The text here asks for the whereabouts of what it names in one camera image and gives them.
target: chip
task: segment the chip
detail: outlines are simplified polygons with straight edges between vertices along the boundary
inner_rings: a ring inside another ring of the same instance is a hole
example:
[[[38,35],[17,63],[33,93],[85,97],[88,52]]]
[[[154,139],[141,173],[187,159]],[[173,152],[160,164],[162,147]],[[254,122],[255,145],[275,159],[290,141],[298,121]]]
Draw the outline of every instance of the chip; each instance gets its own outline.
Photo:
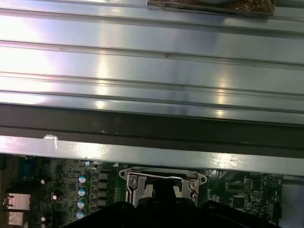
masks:
[[[100,180],[107,180],[108,179],[108,174],[107,173],[99,173],[99,179]]]
[[[76,185],[75,184],[69,184],[68,187],[69,187],[70,190],[76,189]]]
[[[245,197],[233,197],[232,207],[235,209],[244,209],[245,207]]]

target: silver metal surface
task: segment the silver metal surface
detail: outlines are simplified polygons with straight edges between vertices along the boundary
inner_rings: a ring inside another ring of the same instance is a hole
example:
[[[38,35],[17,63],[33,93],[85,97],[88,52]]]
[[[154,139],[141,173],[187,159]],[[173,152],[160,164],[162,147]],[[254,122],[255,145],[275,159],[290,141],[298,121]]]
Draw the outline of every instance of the silver metal surface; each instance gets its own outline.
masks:
[[[129,173],[127,175],[126,201],[137,206],[142,198],[153,197],[153,184],[147,184],[148,177],[164,178],[158,175],[143,175],[142,173]],[[182,178],[170,177],[170,179],[180,180],[181,189],[173,186],[177,198],[187,198],[198,203],[199,180],[184,180]]]
[[[8,224],[11,226],[23,226],[23,212],[6,212],[8,216]]]
[[[283,228],[304,227],[304,179],[284,176],[281,197],[282,218],[280,226]]]
[[[9,210],[29,210],[30,194],[8,193],[4,205]]]
[[[0,12],[1,103],[304,124],[304,8],[290,1],[268,19],[146,0]]]
[[[304,176],[304,159],[66,142],[60,139],[55,143],[48,139],[0,136],[0,153]]]
[[[155,175],[154,173],[163,173],[164,175]],[[199,184],[205,184],[208,178],[205,174],[191,171],[191,170],[178,170],[178,169],[165,169],[165,168],[151,168],[151,167],[131,167],[125,170],[119,171],[119,176],[127,180],[128,175],[146,176],[146,177],[156,177],[164,179],[178,179],[185,182],[193,183],[190,179],[198,179]]]

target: gray metal strip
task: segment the gray metal strip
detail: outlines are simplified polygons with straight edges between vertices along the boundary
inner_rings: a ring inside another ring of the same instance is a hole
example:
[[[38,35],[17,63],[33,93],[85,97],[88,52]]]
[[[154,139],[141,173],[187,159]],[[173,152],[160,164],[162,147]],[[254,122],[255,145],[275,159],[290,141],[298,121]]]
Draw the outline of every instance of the gray metal strip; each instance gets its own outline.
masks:
[[[177,151],[8,136],[0,136],[0,152],[51,158],[304,176],[304,159],[294,158]]]
[[[66,95],[0,92],[0,103],[128,113],[206,117],[242,121],[251,120],[285,124],[304,124],[303,113],[286,113],[232,107],[226,108],[205,105],[102,99]]]
[[[130,101],[162,102],[188,105],[216,105],[218,108],[263,109],[264,111],[285,111],[304,114],[304,97],[277,94],[263,96],[259,92],[247,94],[224,94],[220,91],[204,91],[196,87],[186,89],[166,90],[151,88],[150,84],[140,84],[138,87],[127,85],[88,84],[67,81],[45,81],[37,79],[19,79],[0,77],[0,90],[11,92],[26,92],[46,95],[85,96],[95,98],[110,98]]]
[[[0,72],[49,79],[64,75],[292,94],[302,94],[304,85],[303,71],[295,69],[10,47],[0,47],[0,53],[5,56]]]
[[[63,19],[0,15],[0,40],[304,63],[304,39]]]

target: metal plate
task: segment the metal plate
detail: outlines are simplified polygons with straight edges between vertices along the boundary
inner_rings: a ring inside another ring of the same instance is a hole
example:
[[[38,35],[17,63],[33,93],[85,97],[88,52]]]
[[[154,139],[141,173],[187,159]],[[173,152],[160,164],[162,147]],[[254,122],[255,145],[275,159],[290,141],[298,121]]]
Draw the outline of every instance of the metal plate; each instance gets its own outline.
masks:
[[[304,175],[304,159],[257,155],[163,150],[50,139],[0,136],[0,152],[188,169],[224,169],[294,176]]]
[[[268,19],[145,0],[0,11],[1,103],[304,124],[304,9],[288,1]]]

